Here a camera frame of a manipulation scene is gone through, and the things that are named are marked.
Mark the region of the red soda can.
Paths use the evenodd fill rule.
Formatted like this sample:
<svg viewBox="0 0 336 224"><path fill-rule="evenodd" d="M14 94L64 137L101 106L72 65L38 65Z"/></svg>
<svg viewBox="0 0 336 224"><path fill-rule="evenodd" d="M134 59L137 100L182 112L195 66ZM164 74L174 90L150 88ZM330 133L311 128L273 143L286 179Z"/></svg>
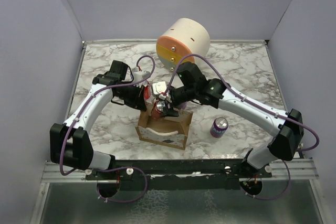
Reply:
<svg viewBox="0 0 336 224"><path fill-rule="evenodd" d="M151 117L155 120L160 120L165 110L165 102L163 100L155 101L151 111Z"/></svg>

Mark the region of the purple soda can front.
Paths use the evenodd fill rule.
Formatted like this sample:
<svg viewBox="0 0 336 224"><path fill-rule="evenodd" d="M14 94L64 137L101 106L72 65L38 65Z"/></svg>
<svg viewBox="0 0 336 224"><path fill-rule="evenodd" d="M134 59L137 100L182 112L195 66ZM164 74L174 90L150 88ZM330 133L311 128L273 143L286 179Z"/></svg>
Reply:
<svg viewBox="0 0 336 224"><path fill-rule="evenodd" d="M225 118L216 118L210 129L212 137L221 138L228 129L228 122Z"/></svg>

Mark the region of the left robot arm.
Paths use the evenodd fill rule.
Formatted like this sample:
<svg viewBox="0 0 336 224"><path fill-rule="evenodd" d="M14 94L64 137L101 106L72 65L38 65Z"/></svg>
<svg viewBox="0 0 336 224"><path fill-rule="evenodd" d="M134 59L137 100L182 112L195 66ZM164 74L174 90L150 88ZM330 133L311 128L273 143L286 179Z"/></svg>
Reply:
<svg viewBox="0 0 336 224"><path fill-rule="evenodd" d="M146 111L144 92L152 72L114 60L110 70L94 77L92 86L77 110L62 124L50 129L50 159L53 163L73 169L97 169L104 179L115 175L115 157L95 151L89 139L90 131L104 107L114 97L123 104Z"/></svg>

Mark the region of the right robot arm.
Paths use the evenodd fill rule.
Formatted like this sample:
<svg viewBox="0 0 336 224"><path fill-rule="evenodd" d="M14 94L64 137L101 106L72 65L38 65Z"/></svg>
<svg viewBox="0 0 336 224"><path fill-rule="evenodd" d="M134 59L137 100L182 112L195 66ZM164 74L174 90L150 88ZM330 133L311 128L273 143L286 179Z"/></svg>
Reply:
<svg viewBox="0 0 336 224"><path fill-rule="evenodd" d="M236 114L271 136L268 142L252 148L245 155L241 171L246 177L254 177L266 164L277 159L293 159L304 135L301 112L274 109L246 97L229 84L224 84L222 79L207 79L199 67L189 61L181 64L176 74L183 85L179 88L167 85L172 108L197 100L202 105Z"/></svg>

